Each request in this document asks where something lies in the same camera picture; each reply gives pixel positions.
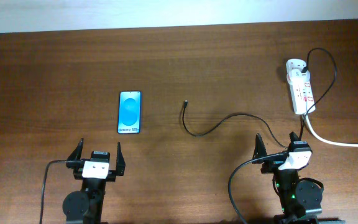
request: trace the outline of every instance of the white background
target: white background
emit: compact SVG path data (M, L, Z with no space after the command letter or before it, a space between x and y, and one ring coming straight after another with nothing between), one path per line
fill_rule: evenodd
M358 18L358 0L0 0L0 32Z

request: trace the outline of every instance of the white power cord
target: white power cord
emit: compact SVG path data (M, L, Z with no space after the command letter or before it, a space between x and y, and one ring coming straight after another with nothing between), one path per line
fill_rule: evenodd
M310 124L310 121L309 121L309 116L306 115L305 120L306 120L306 123L308 124L309 131L312 133L312 135L314 137L316 137L320 141L325 142L327 144L333 144L335 146L358 147L358 144L340 143L340 142L333 142L333 141L328 141L328 140L323 139L322 137L318 136L318 134L311 127L311 124Z

